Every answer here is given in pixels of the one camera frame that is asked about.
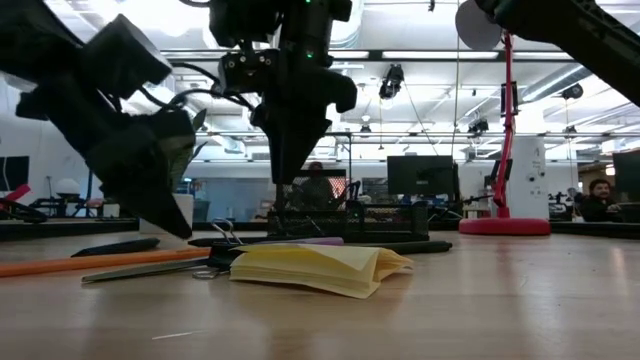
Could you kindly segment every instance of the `wooden table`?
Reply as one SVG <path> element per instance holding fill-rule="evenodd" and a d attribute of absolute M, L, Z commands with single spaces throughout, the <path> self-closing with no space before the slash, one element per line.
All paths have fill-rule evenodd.
<path fill-rule="evenodd" d="M 131 239 L 0 244 L 1 261 Z M 0 279 L 2 359 L 633 359 L 640 356 L 640 243 L 554 235 L 433 233 L 368 300 L 198 281 L 190 272 L 80 285 L 93 271 Z"/>

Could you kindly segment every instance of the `black monitor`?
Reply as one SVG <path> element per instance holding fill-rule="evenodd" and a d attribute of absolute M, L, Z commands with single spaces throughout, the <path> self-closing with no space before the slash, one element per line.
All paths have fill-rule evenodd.
<path fill-rule="evenodd" d="M 387 177 L 392 195 L 455 195 L 451 156 L 389 156 Z"/>
<path fill-rule="evenodd" d="M 0 158 L 0 191 L 13 191 L 27 183 L 29 183 L 28 156 Z"/>
<path fill-rule="evenodd" d="M 616 169 L 616 192 L 640 192 L 640 151 L 613 154 L 613 167 Z"/>

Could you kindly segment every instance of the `ceiling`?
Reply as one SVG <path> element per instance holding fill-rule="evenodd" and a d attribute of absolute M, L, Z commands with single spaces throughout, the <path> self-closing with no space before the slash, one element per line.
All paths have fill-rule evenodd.
<path fill-rule="evenodd" d="M 640 32 L 640 0 L 597 2 L 623 24 Z M 178 0 L 46 0 L 46 3 L 83 40 L 90 39 L 96 29 L 116 14 L 124 13 L 167 57 L 186 56 L 217 74 L 217 62 L 212 57 L 219 57 L 222 49 L 208 32 L 205 9 L 189 8 Z M 358 131 L 363 116 L 368 115 L 373 131 L 380 131 L 382 123 L 383 132 L 421 131 L 423 127 L 428 131 L 452 132 L 457 121 L 459 129 L 465 132 L 466 125 L 479 117 L 487 118 L 490 131 L 501 131 L 498 105 L 499 89 L 505 79 L 504 62 L 500 56 L 471 52 L 458 40 L 454 22 L 457 8 L 457 0 L 438 0 L 434 12 L 427 11 L 428 1 L 355 0 L 352 21 L 334 27 L 332 47 L 345 51 L 343 54 L 350 58 L 337 59 L 335 67 L 352 77 L 360 91 L 357 106 L 341 116 L 341 124 L 334 130 Z M 359 60 L 362 56 L 356 50 L 365 51 L 365 59 Z M 405 73 L 406 84 L 391 103 L 381 103 L 377 97 L 381 77 L 390 65 L 384 58 L 372 58 L 371 54 L 381 53 L 379 50 L 383 54 L 399 52 L 390 57 L 395 58 L 393 63 L 402 65 Z M 544 122 L 536 125 L 536 132 L 561 132 L 567 124 L 576 125 L 580 132 L 630 131 L 635 129 L 630 126 L 640 124 L 640 112 L 635 106 L 630 106 L 627 99 L 595 76 L 582 76 L 588 72 L 577 69 L 578 65 L 555 46 L 516 39 L 515 50 L 513 73 L 519 90 L 547 88 L 546 92 L 537 92 L 540 96 L 535 102 L 523 106 L 524 112 L 544 115 Z M 570 71 L 581 76 L 561 79 Z M 207 84 L 205 78 L 189 70 L 176 69 L 174 75 L 177 91 Z M 576 81 L 585 90 L 579 100 L 565 104 L 563 99 L 553 96 L 557 92 L 550 91 L 561 90 Z M 246 114 L 242 118 L 239 106 L 206 97 L 195 98 L 193 105 L 207 108 L 208 121 L 218 130 L 253 130 Z M 590 145 L 583 146 L 584 149 L 598 142 L 592 139 L 587 143 Z"/>

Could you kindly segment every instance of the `person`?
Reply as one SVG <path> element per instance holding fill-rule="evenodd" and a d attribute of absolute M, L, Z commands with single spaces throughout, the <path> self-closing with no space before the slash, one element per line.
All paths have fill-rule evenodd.
<path fill-rule="evenodd" d="M 621 222 L 620 206 L 610 198 L 611 184 L 604 179 L 589 184 L 589 196 L 580 204 L 580 214 L 587 222 Z"/>
<path fill-rule="evenodd" d="M 573 199 L 574 206 L 580 205 L 582 200 L 584 200 L 584 194 L 576 190 L 576 188 L 568 188 L 567 194 Z"/>
<path fill-rule="evenodd" d="M 309 164 L 309 179 L 299 188 L 300 210 L 327 210 L 333 196 L 333 186 L 326 177 L 322 176 L 321 162 Z"/>

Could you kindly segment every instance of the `red lamp base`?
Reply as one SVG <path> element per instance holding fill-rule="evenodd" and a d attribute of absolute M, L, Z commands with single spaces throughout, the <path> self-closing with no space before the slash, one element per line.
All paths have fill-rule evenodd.
<path fill-rule="evenodd" d="M 463 219 L 458 231 L 469 235 L 544 236 L 551 234 L 551 224 L 545 219 Z"/>

